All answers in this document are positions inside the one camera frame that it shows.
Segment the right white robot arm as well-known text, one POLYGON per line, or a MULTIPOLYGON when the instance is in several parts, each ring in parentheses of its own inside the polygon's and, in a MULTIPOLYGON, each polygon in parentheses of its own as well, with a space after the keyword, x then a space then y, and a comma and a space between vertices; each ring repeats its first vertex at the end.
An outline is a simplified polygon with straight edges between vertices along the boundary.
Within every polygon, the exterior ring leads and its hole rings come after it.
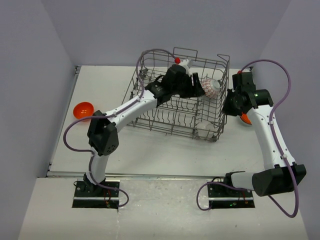
POLYGON ((233 197, 247 189, 258 196, 295 192, 306 176, 303 164, 297 164, 289 152, 274 116, 274 104, 266 89, 256 91, 227 91, 222 111, 228 116, 245 113, 257 136, 263 157, 260 172, 232 172, 224 182, 223 191, 233 197))

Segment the grey wire dish rack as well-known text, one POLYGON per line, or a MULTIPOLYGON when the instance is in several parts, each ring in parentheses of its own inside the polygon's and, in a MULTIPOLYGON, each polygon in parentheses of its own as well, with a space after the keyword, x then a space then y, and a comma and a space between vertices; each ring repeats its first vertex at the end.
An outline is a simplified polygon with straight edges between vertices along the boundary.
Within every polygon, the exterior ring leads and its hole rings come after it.
POLYGON ((198 73, 200 82, 205 78, 217 80, 220 83, 219 94, 213 98, 204 95, 185 99, 174 95, 166 103, 131 121, 130 126, 166 135, 201 139, 198 137, 196 125, 202 121, 208 121, 217 129, 214 137, 203 140, 216 142, 224 132, 227 123, 227 116, 222 112, 222 107, 229 87, 229 55, 218 54, 214 59, 208 59, 200 57, 197 50, 189 48, 175 47, 170 53, 148 50, 140 60, 138 70, 133 72, 122 101, 125 103, 131 100, 141 92, 142 86, 145 87, 154 80, 159 80, 160 76, 174 64, 171 55, 180 60, 192 60, 191 70, 198 73))

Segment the large orange bowl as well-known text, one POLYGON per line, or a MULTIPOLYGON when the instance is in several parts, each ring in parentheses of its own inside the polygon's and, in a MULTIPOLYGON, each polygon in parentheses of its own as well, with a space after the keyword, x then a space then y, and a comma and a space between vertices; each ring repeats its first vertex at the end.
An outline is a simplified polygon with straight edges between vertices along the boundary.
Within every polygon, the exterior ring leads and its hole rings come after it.
POLYGON ((77 120, 85 117, 90 117, 93 115, 94 112, 95 108, 93 104, 87 101, 78 103, 72 111, 74 118, 77 120))

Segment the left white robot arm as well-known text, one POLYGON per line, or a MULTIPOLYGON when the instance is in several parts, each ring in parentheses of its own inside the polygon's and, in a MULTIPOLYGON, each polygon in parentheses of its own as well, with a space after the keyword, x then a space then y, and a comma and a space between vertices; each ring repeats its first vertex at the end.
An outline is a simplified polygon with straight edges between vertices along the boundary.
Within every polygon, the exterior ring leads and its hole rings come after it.
POLYGON ((103 113, 96 111, 90 121, 87 136, 91 159, 85 180, 86 190, 97 197, 106 187, 105 170, 109 156, 119 146, 118 133, 131 121, 145 112, 168 102, 172 96, 195 98, 205 94, 197 73, 170 72, 142 88, 140 95, 132 98, 118 108, 103 113))

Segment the small orange bowl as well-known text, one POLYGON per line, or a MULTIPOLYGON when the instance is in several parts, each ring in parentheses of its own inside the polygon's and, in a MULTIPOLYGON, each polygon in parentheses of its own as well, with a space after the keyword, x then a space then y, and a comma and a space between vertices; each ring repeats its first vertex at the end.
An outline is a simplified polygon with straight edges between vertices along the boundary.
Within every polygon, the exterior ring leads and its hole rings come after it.
POLYGON ((251 125, 252 124, 246 113, 242 113, 241 116, 240 116, 240 119, 247 125, 251 125))

